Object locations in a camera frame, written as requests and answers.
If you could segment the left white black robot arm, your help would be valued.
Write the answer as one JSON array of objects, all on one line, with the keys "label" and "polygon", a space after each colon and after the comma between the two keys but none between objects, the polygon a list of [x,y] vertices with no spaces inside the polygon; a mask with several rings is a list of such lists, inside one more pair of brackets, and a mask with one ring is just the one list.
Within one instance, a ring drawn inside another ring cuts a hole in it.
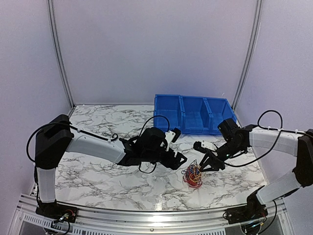
[{"label": "left white black robot arm", "polygon": [[55,172],[66,152],[90,155],[121,166],[140,167],[148,162],[177,170],[187,161],[183,154],[170,147],[180,134],[177,128],[162,131],[156,127],[142,127],[139,135],[128,140],[117,134],[106,138],[72,126],[67,115],[59,115],[37,128],[26,143],[29,155],[31,140],[35,141],[35,156],[29,159],[35,164],[38,204],[52,218],[62,213],[62,207],[56,203]]}]

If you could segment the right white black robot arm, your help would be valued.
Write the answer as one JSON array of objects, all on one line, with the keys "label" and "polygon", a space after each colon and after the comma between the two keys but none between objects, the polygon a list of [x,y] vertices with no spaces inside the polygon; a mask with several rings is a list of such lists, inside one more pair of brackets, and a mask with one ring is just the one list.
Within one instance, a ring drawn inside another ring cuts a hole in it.
[{"label": "right white black robot arm", "polygon": [[261,206],[279,197],[285,197],[299,188],[313,184],[313,131],[289,131],[283,128],[265,128],[255,124],[239,127],[231,118],[218,125],[226,141],[221,147],[206,141],[197,141],[193,148],[204,154],[200,171],[223,170],[226,160],[238,157],[250,147],[265,148],[268,152],[278,151],[297,158],[295,168],[281,178],[256,190],[247,198],[242,215],[253,219],[261,212]]}]

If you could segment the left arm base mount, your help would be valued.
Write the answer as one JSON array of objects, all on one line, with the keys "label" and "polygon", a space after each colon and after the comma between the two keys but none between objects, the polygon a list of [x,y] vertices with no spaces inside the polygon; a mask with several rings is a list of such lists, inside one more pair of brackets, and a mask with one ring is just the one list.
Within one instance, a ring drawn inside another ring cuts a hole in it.
[{"label": "left arm base mount", "polygon": [[77,213],[77,207],[62,205],[57,202],[40,203],[36,208],[36,214],[54,219],[58,222],[67,220],[70,223],[74,223]]}]

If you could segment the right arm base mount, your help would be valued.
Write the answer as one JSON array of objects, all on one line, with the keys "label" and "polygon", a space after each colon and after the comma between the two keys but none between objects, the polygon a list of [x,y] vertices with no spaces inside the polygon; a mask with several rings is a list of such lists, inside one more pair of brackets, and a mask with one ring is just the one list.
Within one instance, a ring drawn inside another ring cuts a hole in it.
[{"label": "right arm base mount", "polygon": [[265,218],[267,215],[268,211],[265,206],[244,205],[226,209],[223,218],[229,224],[235,224]]}]

